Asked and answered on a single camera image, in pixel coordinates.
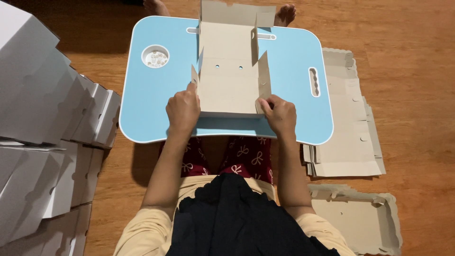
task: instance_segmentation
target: beige shirt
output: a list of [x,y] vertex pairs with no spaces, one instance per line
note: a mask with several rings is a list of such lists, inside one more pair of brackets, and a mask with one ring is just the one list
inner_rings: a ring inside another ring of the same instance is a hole
[[[214,179],[216,175],[182,178],[178,203],[186,197],[194,198],[194,191]],[[264,181],[245,179],[250,188],[260,194],[266,193],[275,200],[275,188]],[[325,219],[315,214],[304,214],[296,219],[304,233],[315,236],[327,248],[335,248],[341,256],[354,256],[340,232]],[[173,222],[162,210],[141,209],[128,223],[117,243],[114,256],[165,256],[171,246]]]

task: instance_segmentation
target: blue lap desk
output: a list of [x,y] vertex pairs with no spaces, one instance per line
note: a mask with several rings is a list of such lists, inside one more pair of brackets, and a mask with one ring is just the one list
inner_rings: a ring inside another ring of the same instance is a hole
[[[128,139],[151,143],[167,138],[167,101],[186,89],[191,81],[191,65],[198,67],[198,35],[187,32],[197,26],[195,19],[161,16],[146,17],[134,26],[119,121]],[[267,50],[272,93],[295,104],[297,141],[323,144],[332,136],[334,125],[319,40],[303,29],[258,28],[258,33],[275,35],[275,40],[258,40],[259,56]],[[142,62],[142,51],[150,45],[161,45],[169,51],[166,65],[150,68]],[[318,74],[318,97],[312,95],[311,67]],[[264,118],[199,118],[193,136],[211,135],[276,138]]]

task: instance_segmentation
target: hand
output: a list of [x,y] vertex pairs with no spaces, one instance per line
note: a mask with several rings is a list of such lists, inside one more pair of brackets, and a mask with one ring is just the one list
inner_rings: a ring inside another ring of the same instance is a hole
[[283,100],[282,98],[271,95],[267,100],[259,99],[261,108],[265,113],[268,124],[277,137],[295,137],[295,123],[297,114],[295,105]]
[[166,106],[169,133],[175,132],[191,136],[201,113],[196,88],[196,84],[189,83],[185,91],[177,92],[174,97],[169,98]]

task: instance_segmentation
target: stack of white boxes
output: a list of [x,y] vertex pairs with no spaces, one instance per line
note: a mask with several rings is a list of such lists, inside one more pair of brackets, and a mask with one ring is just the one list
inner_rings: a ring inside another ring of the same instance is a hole
[[334,121],[334,133],[324,144],[302,146],[307,172],[314,177],[385,174],[371,107],[360,92],[351,51],[323,48]]
[[0,255],[81,256],[120,97],[70,67],[59,39],[0,1]]

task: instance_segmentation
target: foot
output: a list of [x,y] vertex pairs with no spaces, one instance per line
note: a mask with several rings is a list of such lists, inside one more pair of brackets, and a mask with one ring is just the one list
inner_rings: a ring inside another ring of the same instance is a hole
[[275,14],[273,26],[287,27],[295,19],[295,5],[285,4]]
[[144,0],[144,7],[149,16],[171,16],[167,7],[160,0]]

